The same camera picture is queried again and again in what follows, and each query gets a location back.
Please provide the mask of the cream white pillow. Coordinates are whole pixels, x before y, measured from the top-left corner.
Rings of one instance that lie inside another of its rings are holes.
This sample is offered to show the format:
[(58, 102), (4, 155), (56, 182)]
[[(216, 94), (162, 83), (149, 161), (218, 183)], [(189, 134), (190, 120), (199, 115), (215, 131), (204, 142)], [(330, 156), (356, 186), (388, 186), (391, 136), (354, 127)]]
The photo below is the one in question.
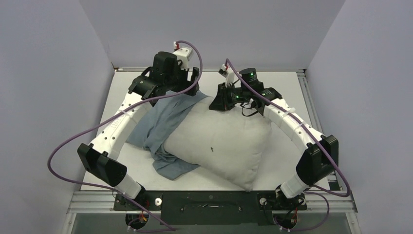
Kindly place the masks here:
[(253, 189), (271, 123), (259, 114), (244, 117), (239, 107), (209, 109), (212, 97), (196, 103), (164, 141), (166, 152), (241, 187)]

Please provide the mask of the patchwork and blue pillowcase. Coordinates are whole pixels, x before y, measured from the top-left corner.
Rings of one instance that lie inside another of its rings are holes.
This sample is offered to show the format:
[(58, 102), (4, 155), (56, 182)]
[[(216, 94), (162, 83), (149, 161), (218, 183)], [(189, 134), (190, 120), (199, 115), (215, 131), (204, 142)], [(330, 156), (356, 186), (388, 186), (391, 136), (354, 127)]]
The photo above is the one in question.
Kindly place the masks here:
[(191, 164), (164, 149), (164, 142), (183, 122), (195, 104), (208, 96), (198, 91), (194, 96), (185, 94), (157, 101), (154, 107), (144, 114), (126, 142), (150, 152), (155, 171), (169, 180), (191, 172), (199, 167)]

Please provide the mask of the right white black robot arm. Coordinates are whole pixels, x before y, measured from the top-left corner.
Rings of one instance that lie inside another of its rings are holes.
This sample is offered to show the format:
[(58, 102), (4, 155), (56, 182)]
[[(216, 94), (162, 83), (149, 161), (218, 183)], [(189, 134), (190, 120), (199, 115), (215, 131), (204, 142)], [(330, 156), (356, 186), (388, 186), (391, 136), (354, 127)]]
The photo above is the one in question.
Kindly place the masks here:
[(334, 171), (338, 164), (338, 140), (312, 128), (278, 91), (265, 88), (255, 68), (240, 71), (240, 87), (235, 87), (237, 74), (228, 66), (222, 65), (219, 74), (225, 77), (225, 82), (218, 84), (210, 110), (229, 111), (237, 103), (249, 103), (256, 113), (276, 124), (302, 153), (294, 175), (275, 190), (276, 204), (282, 209), (289, 208), (298, 195)]

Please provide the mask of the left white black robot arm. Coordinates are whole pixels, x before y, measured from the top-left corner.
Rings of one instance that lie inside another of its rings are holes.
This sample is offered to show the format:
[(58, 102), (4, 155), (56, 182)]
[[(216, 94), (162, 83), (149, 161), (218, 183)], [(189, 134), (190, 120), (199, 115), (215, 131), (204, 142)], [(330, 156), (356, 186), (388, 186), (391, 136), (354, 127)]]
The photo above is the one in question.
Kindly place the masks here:
[(197, 67), (188, 77), (192, 54), (193, 50), (186, 47), (172, 53), (158, 52), (153, 65), (132, 81), (114, 120), (89, 144), (82, 143), (77, 149), (86, 171), (126, 195), (127, 205), (134, 210), (144, 206), (144, 188), (127, 174), (118, 156), (139, 120), (157, 103), (157, 97), (187, 89), (199, 77)]

